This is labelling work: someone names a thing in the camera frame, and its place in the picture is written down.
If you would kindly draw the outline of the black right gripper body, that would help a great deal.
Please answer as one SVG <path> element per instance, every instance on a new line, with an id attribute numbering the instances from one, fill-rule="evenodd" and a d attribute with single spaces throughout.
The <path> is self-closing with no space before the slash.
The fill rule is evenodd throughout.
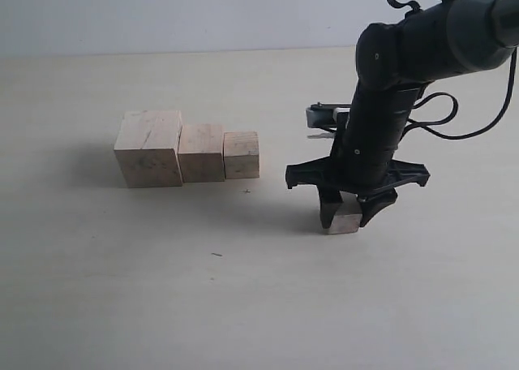
<path id="1" fill-rule="evenodd" d="M 369 197 L 407 183 L 425 186 L 430 174 L 424 165 L 393 158 L 425 87 L 402 84 L 375 91 L 357 83 L 348 119 L 338 127 L 330 154 L 288 165 L 287 187 L 315 185 Z"/>

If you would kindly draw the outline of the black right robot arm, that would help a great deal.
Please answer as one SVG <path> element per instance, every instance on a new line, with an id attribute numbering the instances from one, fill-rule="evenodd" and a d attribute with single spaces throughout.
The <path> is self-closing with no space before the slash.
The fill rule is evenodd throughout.
<path id="1" fill-rule="evenodd" d="M 332 147 L 326 157 L 288 166 L 285 181 L 288 187 L 316 187 L 320 223 L 330 234 L 364 227 L 396 202 L 399 186 L 426 185 L 424 165 L 398 161 L 394 154 L 410 131 L 435 133 L 437 122 L 410 116 L 431 99 L 430 84 L 517 64 L 518 0 L 437 1 L 422 9 L 414 0 L 387 0 L 405 9 L 405 17 L 362 32 L 352 101 L 306 110 L 308 127 L 330 133 Z"/>

